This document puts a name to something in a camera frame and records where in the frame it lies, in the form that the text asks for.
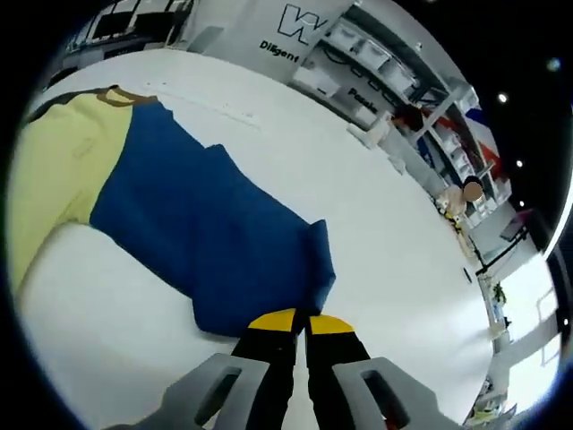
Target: desk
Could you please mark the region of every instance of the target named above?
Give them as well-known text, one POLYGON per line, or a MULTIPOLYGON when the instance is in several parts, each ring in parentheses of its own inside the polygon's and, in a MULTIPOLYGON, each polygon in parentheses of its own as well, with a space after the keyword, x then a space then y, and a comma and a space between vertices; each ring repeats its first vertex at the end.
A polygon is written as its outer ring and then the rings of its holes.
MULTIPOLYGON (((436 391, 443 413, 463 421, 492 359, 487 313, 477 281, 463 272, 458 241, 411 177, 304 95, 182 51, 91 65, 32 108, 115 83, 157 94, 203 145, 223 143, 255 184, 309 222, 326 219, 338 278, 324 312, 353 324, 373 357, 393 360, 436 391)), ((23 319, 40 362, 94 428, 150 413, 170 383, 234 345, 198 332, 189 299, 87 227, 56 232, 23 290, 23 319)), ((317 428, 299 346, 285 430, 317 428)))

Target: window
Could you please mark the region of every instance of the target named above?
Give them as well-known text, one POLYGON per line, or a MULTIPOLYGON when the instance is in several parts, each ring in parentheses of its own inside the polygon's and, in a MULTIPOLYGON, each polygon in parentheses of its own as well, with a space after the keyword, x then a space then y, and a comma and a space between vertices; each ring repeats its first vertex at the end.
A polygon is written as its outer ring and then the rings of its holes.
POLYGON ((552 276, 543 257, 538 254, 501 282, 508 303, 504 314, 511 320, 513 340, 528 334, 557 308, 552 276))
POLYGON ((168 3, 169 0, 141 0, 136 13, 164 12, 168 3))
POLYGON ((94 20, 92 20, 92 24, 89 25, 88 24, 88 33, 87 33, 87 37, 86 37, 86 41, 88 43, 91 42, 91 39, 93 38, 93 33, 96 30, 96 28, 98 27, 98 23, 99 23, 99 19, 103 16, 103 15, 107 15, 108 13, 111 13, 111 10, 114 6, 108 6, 107 8, 103 9, 100 13, 98 13, 98 16, 96 16, 96 18, 94 20))
POLYGON ((537 313, 539 314, 539 321, 545 321, 552 316, 557 310, 557 295, 552 288, 537 301, 537 313))
POLYGON ((169 12, 175 12, 176 10, 182 10, 186 8, 192 0, 173 0, 173 3, 169 6, 169 12))
POLYGON ((86 25, 84 25, 80 31, 78 31, 78 34, 75 36, 75 39, 73 40, 73 43, 76 45, 80 45, 81 43, 85 42, 86 38, 88 37, 88 31, 90 31, 90 23, 86 22, 86 25))
POLYGON ((561 337, 555 336, 541 349, 542 366, 550 365, 551 362, 559 363, 559 354, 561 351, 561 337))
POLYGON ((509 370, 507 404, 517 403, 517 413, 531 408, 552 387, 559 367, 559 345, 560 335, 509 370), (549 356, 552 357, 543 360, 543 357, 549 356))
POLYGON ((137 0, 123 0, 118 2, 115 5, 114 13, 131 12, 137 3, 137 0))

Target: yellow towel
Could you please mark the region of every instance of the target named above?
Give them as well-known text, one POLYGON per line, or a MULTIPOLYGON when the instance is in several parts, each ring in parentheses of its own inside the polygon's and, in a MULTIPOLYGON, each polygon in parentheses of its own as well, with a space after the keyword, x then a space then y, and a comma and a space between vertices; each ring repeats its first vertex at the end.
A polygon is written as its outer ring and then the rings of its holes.
POLYGON ((99 192, 119 160, 132 118, 115 91, 81 94, 27 125, 14 154, 7 201, 12 292, 52 229, 87 224, 99 192))

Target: blue towel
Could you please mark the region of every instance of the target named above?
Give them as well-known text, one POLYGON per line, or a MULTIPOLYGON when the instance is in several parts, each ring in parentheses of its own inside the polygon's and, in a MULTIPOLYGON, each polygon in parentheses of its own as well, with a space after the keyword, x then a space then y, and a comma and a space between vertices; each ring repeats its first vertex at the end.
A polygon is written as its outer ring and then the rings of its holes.
POLYGON ((335 279, 325 221, 306 223, 159 103, 134 108, 90 224, 191 297, 199 328, 216 334, 291 307, 319 312, 335 279))

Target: shelving unit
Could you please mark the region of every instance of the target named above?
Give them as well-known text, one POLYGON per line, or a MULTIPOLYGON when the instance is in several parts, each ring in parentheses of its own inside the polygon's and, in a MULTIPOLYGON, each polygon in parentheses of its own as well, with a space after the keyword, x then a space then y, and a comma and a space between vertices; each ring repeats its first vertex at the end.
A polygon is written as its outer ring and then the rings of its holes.
MULTIPOLYGON (((399 35, 373 16, 376 12, 371 8, 373 8, 373 5, 368 2, 353 5, 344 15, 343 23, 345 25, 350 23, 352 30, 360 30, 361 35, 369 37, 377 43, 381 43, 398 58, 403 65, 415 73, 415 76, 420 81, 420 85, 423 87, 422 90, 431 90, 443 96, 440 104, 424 121, 423 129, 410 136, 410 142, 416 143, 418 139, 428 133, 436 140, 440 149, 443 150, 443 147, 440 146, 441 139, 435 133, 433 127, 440 117, 447 116, 457 126, 455 131, 460 136, 462 142, 477 156, 475 162, 472 164, 476 175, 483 180, 484 198, 482 199, 482 203, 478 202, 475 205, 475 208, 478 209, 478 206, 482 204, 485 205, 488 198, 493 198, 498 206, 503 204, 507 200, 507 196, 504 196, 505 199, 501 199, 500 192, 493 180, 491 172, 492 166, 483 155, 481 144, 475 139, 473 131, 467 123, 466 115, 457 103, 457 100, 463 95, 464 89, 459 87, 452 88, 451 85, 432 68, 431 64, 423 59, 422 54, 418 52, 418 50, 409 46, 399 35)), ((444 151, 444 153, 446 157, 450 159, 449 154, 446 151, 444 151)), ((456 168, 454 168, 454 171, 458 176, 462 177, 456 168)), ((485 212, 485 216, 481 217, 479 222, 489 215, 489 213, 487 213, 488 211, 485 212)), ((473 227, 476 227, 479 222, 474 223, 473 227)))
MULTIPOLYGON (((349 23, 345 22, 345 25, 350 27, 352 24, 350 24, 350 22, 349 23)), ((410 100, 407 99, 407 97, 404 95, 404 93, 396 90, 390 84, 386 83, 384 81, 384 79, 382 78, 382 76, 380 75, 380 73, 378 72, 378 70, 374 69, 372 66, 367 64, 359 56, 357 56, 354 52, 349 52, 347 49, 345 49, 344 47, 341 47, 338 43, 336 43, 336 41, 330 39, 328 36, 322 38, 321 43, 324 43, 324 44, 328 45, 329 47, 332 47, 337 52, 339 52, 339 54, 342 54, 345 58, 348 58, 351 61, 355 62, 356 64, 360 65, 372 77, 376 78, 377 81, 384 88, 384 90, 386 90, 386 92, 394 99, 395 104, 397 104, 398 102, 402 103, 402 104, 409 104, 410 103, 410 100)))
MULTIPOLYGON (((431 93, 435 96, 438 105, 425 118, 423 128, 408 136, 408 140, 410 144, 415 146, 417 141, 423 136, 431 137, 436 142, 438 150, 441 151, 444 158, 449 161, 453 174, 457 176, 455 179, 461 183, 466 179, 468 173, 457 168, 456 163, 454 163, 451 155, 446 151, 444 145, 442 145, 442 140, 434 128, 434 126, 438 124, 438 120, 442 117, 447 117, 454 124, 452 127, 453 131, 458 134, 460 141, 463 143, 463 149, 466 150, 466 153, 472 154, 469 162, 473 172, 469 170, 470 174, 473 173, 483 180, 484 197, 480 199, 480 201, 475 202, 475 204, 470 205, 468 209, 468 216, 473 215, 473 218, 471 222, 470 220, 467 222, 467 225, 470 228, 474 228, 494 211, 495 208, 503 204, 509 196, 506 194, 501 195, 500 190, 498 190, 498 186, 491 172, 492 164, 488 162, 484 156, 481 144, 475 139, 474 133, 467 122, 466 115, 458 104, 461 99, 467 96, 468 89, 471 89, 471 87, 466 82, 444 79, 444 77, 433 69, 431 63, 423 58, 423 52, 408 45, 398 34, 376 18, 378 12, 375 4, 369 2, 351 6, 339 20, 338 24, 335 24, 331 31, 319 41, 317 46, 323 47, 325 50, 329 49, 334 51, 344 60, 350 61, 361 70, 364 70, 370 78, 374 78, 375 81, 379 83, 384 97, 395 107, 411 104, 419 100, 424 94, 431 93), (367 61, 364 61, 352 48, 341 46, 336 40, 331 39, 329 36, 332 31, 336 30, 337 25, 344 26, 359 35, 361 40, 370 40, 375 45, 389 52, 391 58, 404 67, 406 72, 412 73, 417 80, 417 88, 415 87, 415 90, 408 93, 409 96, 407 96, 404 92, 395 88, 392 82, 388 82, 379 69, 367 61)), ((330 108, 349 122, 361 128, 367 129, 369 127, 369 125, 364 124, 356 118, 354 112, 350 112, 348 107, 345 107, 336 99, 326 97, 324 94, 310 87, 300 88, 301 85, 297 83, 291 84, 291 86, 297 88, 309 97, 314 98, 323 106, 330 108)))

